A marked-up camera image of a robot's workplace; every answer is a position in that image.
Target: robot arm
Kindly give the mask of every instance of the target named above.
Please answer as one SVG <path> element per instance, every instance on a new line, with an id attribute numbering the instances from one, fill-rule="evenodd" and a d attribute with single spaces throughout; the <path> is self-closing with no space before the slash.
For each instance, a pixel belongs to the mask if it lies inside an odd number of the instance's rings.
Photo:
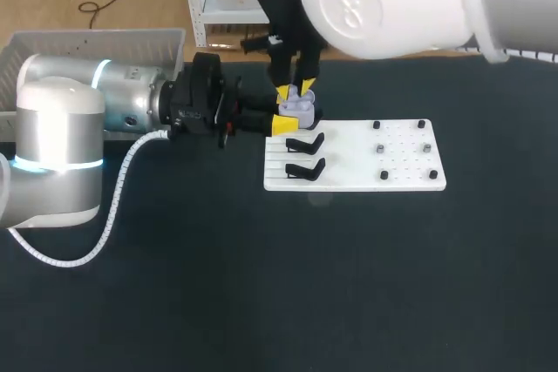
<path id="1" fill-rule="evenodd" d="M 453 49 L 473 37 L 493 63 L 507 59 L 504 51 L 558 53 L 555 0 L 303 0 L 303 5 L 324 38 L 354 57 Z"/>

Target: white shelf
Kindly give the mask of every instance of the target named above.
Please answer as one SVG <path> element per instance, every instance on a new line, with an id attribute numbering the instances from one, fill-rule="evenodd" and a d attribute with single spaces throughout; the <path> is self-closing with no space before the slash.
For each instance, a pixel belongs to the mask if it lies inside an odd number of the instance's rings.
<path id="1" fill-rule="evenodd" d="M 222 10 L 217 0 L 201 0 L 201 20 L 204 24 L 267 24 L 261 9 Z"/>

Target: dark table surface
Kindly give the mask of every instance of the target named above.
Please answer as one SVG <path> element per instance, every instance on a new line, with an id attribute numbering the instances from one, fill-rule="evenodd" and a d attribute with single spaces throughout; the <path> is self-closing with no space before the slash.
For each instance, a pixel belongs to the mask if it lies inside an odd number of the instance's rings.
<path id="1" fill-rule="evenodd" d="M 262 64 L 225 69 L 272 90 Z M 0 368 L 557 370 L 558 68 L 332 62 L 316 92 L 331 119 L 431 119 L 447 189 L 268 193 L 258 137 L 147 145 L 91 264 L 0 234 Z M 106 144 L 95 220 L 24 236 L 87 253 L 129 146 Z"/>

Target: metal shelf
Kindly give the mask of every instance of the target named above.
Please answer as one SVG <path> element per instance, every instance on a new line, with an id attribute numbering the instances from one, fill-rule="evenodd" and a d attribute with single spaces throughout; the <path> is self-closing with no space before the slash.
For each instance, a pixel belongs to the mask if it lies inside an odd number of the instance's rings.
<path id="1" fill-rule="evenodd" d="M 206 24 L 266 24 L 262 10 L 221 10 L 217 0 L 188 0 L 197 47 L 207 47 Z"/>
<path id="2" fill-rule="evenodd" d="M 201 0 L 201 20 L 204 24 L 267 24 L 263 10 L 222 10 L 217 0 Z"/>

